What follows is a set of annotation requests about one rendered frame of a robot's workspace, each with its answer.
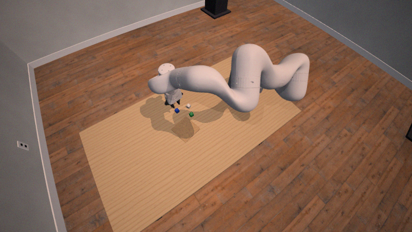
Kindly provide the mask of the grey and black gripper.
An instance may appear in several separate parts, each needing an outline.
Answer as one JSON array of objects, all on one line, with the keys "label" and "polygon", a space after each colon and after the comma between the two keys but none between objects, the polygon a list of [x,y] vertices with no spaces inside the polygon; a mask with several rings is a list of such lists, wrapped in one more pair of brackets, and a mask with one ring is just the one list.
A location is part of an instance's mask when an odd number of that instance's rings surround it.
[{"label": "grey and black gripper", "polygon": [[171,107],[174,108],[174,103],[177,102],[178,104],[180,104],[180,99],[182,98],[183,93],[181,92],[180,89],[178,89],[177,92],[173,93],[173,94],[168,94],[165,93],[165,105],[171,105]]}]

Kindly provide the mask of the brown mat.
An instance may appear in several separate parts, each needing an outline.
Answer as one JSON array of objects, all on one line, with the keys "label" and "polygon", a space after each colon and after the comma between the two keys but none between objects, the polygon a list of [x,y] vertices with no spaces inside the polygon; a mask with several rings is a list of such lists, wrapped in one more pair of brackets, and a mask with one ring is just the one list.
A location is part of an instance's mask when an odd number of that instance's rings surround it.
[{"label": "brown mat", "polygon": [[186,143],[199,129],[196,124],[185,116],[171,130]]}]

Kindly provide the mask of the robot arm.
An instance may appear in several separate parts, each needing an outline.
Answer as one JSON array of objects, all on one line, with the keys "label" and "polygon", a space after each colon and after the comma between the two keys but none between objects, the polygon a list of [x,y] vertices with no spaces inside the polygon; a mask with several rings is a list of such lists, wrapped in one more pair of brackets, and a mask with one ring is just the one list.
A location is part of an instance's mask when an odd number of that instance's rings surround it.
[{"label": "robot arm", "polygon": [[234,110],[247,113],[256,108],[260,87],[274,89],[287,101],[301,100],[307,91],[309,58],[294,53],[274,65],[260,46],[241,45],[232,55],[231,88],[216,69],[206,65],[175,69],[174,65],[164,63],[158,72],[148,81],[148,87],[156,94],[173,94],[178,89],[211,93]]}]

